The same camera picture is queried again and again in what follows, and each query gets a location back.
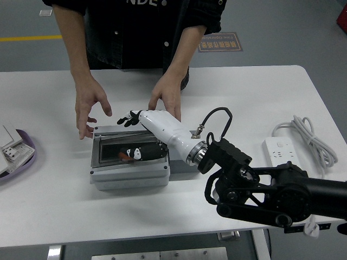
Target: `white robotic forearm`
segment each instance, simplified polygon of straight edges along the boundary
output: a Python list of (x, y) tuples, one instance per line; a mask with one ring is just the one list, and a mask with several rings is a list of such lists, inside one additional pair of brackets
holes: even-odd
[(183, 161), (189, 165), (198, 164), (206, 145), (201, 139), (192, 138), (190, 131), (169, 112), (162, 110), (130, 111), (117, 123), (125, 126), (140, 122), (156, 138), (165, 143), (169, 150), (176, 149)]

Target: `screw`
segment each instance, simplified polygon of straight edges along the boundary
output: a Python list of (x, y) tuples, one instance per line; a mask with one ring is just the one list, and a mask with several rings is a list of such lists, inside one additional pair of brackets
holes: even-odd
[(235, 191), (231, 191), (227, 194), (227, 198), (231, 200), (232, 202), (235, 202), (238, 200), (239, 196), (237, 195)]

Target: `human hand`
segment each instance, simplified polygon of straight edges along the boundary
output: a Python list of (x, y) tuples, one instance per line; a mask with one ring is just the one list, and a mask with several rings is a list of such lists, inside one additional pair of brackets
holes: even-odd
[(155, 110), (158, 100), (162, 99), (166, 111), (181, 121), (181, 82), (180, 76), (168, 70), (155, 85), (148, 109)]
[(92, 106), (100, 102), (104, 113), (107, 116), (112, 116), (111, 105), (107, 100), (104, 89), (92, 75), (74, 80), (76, 84), (76, 127), (79, 130), (79, 137), (80, 139), (84, 137), (92, 138), (94, 128), (87, 124), (88, 122), (97, 122), (95, 118), (89, 117)]

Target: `white electrical socket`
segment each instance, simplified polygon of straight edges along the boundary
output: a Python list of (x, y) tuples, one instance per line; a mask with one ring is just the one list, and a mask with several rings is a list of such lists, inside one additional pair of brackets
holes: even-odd
[(5, 172), (9, 168), (5, 155), (0, 150), (0, 174)]
[(300, 167), (299, 158), (290, 138), (267, 137), (262, 147), (269, 167), (286, 164), (288, 161)]
[(17, 160), (17, 158), (21, 155), (19, 151), (16, 149), (9, 147), (3, 150), (4, 155), (11, 161)]
[(35, 149), (22, 142), (15, 145), (12, 149), (18, 154), (16, 160), (10, 160), (7, 158), (7, 163), (9, 166), (7, 169), (8, 173), (12, 173), (18, 168), (22, 167), (31, 157), (33, 157), (35, 153)]

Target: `person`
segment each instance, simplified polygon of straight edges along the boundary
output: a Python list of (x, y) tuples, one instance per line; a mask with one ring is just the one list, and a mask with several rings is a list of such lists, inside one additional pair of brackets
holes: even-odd
[(76, 88), (79, 138), (92, 138), (89, 117), (99, 102), (112, 108), (91, 69), (163, 68), (148, 109), (163, 100), (181, 120), (181, 90), (189, 80), (189, 63), (203, 35), (221, 30), (226, 0), (43, 0), (52, 6), (67, 49)]

